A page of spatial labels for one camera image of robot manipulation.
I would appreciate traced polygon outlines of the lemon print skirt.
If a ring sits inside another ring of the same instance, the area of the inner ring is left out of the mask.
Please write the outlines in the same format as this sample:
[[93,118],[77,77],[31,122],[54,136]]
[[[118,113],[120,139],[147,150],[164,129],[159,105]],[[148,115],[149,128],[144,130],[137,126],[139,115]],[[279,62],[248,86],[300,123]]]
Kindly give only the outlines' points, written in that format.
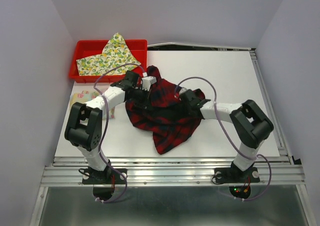
[[100,54],[78,59],[76,65],[80,76],[101,76],[106,72],[109,76],[122,76],[141,63],[129,50],[124,37],[117,32]]

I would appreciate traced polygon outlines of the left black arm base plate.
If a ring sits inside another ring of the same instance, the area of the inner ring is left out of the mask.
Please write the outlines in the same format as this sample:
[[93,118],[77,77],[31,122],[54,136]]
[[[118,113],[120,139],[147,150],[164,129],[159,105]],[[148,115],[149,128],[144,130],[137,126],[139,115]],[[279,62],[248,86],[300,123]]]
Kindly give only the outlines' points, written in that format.
[[118,168],[117,170],[122,175],[114,172],[111,169],[106,169],[105,171],[96,171],[90,167],[80,168],[78,172],[82,175],[81,183],[83,185],[124,185],[124,176],[127,176],[128,170],[126,168]]

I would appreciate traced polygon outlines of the pastel floral folded skirt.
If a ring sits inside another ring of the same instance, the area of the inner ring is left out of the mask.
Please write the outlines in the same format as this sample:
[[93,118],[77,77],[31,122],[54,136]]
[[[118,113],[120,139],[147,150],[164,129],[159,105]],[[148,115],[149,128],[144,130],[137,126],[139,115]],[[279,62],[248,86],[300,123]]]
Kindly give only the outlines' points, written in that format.
[[[71,110],[71,107],[74,103],[86,103],[88,101],[91,101],[98,97],[100,94],[97,91],[87,91],[83,90],[82,92],[76,92],[71,94],[69,98],[69,109]],[[102,119],[105,120],[107,118],[107,115],[105,112],[102,115]],[[115,107],[109,109],[109,119],[115,118]]]

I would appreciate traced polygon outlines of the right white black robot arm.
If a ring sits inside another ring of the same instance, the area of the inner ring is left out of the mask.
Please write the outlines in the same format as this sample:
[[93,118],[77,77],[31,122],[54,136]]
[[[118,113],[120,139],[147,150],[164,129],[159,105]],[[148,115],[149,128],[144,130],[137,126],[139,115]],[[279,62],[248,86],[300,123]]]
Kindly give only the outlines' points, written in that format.
[[[248,99],[244,103],[217,103],[214,100],[201,99],[186,88],[176,95],[191,116],[202,120],[217,120],[237,152],[230,168],[215,174],[217,181],[221,183],[223,178],[242,181],[248,177],[261,144],[274,130],[273,123],[256,102]],[[232,142],[222,122],[233,124],[240,140],[239,147]]]

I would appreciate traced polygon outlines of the aluminium front rail frame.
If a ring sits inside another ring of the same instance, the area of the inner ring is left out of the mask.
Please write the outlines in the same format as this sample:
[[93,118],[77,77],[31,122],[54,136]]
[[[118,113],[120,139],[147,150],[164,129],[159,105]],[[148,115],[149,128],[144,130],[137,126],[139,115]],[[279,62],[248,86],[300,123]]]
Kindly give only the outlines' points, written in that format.
[[[307,194],[303,167],[293,163],[288,155],[268,158],[272,167],[271,185],[294,185],[301,203]],[[128,186],[209,186],[216,168],[231,165],[231,157],[114,157],[115,168],[128,172]],[[79,187],[79,168],[88,164],[81,156],[56,156],[43,170],[40,188],[30,225],[38,226],[50,187]]]

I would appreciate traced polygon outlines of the red navy plaid skirt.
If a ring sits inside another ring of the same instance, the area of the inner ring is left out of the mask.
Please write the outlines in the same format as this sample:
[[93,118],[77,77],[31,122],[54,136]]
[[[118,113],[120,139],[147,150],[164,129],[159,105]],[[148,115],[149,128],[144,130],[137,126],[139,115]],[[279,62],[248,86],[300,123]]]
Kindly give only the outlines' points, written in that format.
[[152,110],[139,108],[133,100],[125,103],[125,109],[134,127],[152,132],[155,149],[163,155],[187,141],[202,119],[189,115],[174,95],[181,87],[162,78],[156,66],[149,66],[147,75],[156,78],[147,99]]

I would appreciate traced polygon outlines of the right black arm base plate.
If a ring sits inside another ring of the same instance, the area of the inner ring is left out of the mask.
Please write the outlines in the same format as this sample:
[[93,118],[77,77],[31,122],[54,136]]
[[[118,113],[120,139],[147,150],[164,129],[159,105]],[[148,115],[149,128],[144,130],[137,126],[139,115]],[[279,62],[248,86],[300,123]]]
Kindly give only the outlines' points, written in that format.
[[260,175],[256,167],[245,171],[233,167],[217,167],[214,169],[215,182],[217,184],[259,183]]

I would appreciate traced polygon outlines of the aluminium right side rail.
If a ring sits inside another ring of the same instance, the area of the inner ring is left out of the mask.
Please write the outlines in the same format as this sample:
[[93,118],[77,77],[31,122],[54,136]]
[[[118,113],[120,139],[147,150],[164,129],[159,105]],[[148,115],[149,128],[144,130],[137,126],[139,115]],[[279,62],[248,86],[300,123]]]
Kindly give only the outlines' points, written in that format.
[[285,162],[289,162],[291,165],[302,165],[302,161],[300,158],[295,158],[291,152],[291,149],[289,147],[289,144],[284,136],[283,130],[281,128],[281,125],[279,123],[279,120],[275,114],[274,108],[273,108],[273,104],[272,101],[269,97],[267,88],[266,88],[266,84],[264,82],[263,76],[262,76],[262,72],[259,66],[259,62],[258,62],[258,58],[256,55],[256,49],[255,48],[251,48],[249,50],[249,54],[250,54],[250,58],[252,60],[252,64],[255,70],[255,74],[258,80],[258,84],[260,87],[260,91],[262,93],[262,97],[263,97],[263,101],[265,103],[266,106],[266,110],[267,113],[269,115],[270,120],[273,122],[274,125],[274,137],[275,137],[275,141],[277,143],[278,146],[278,150],[281,156],[285,156],[287,157],[287,159],[285,159]]

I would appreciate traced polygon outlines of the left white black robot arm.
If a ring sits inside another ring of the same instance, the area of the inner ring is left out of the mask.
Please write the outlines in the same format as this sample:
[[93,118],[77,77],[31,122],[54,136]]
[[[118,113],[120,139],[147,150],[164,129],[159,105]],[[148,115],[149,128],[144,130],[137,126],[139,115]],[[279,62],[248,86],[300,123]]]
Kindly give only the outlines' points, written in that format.
[[88,167],[80,169],[83,184],[108,184],[115,181],[116,171],[112,169],[110,160],[104,156],[102,142],[106,136],[109,121],[109,110],[127,100],[135,100],[138,105],[148,98],[151,87],[157,79],[146,73],[139,75],[127,71],[124,78],[112,83],[105,92],[85,103],[75,102],[67,120],[64,137],[78,148],[88,163]]

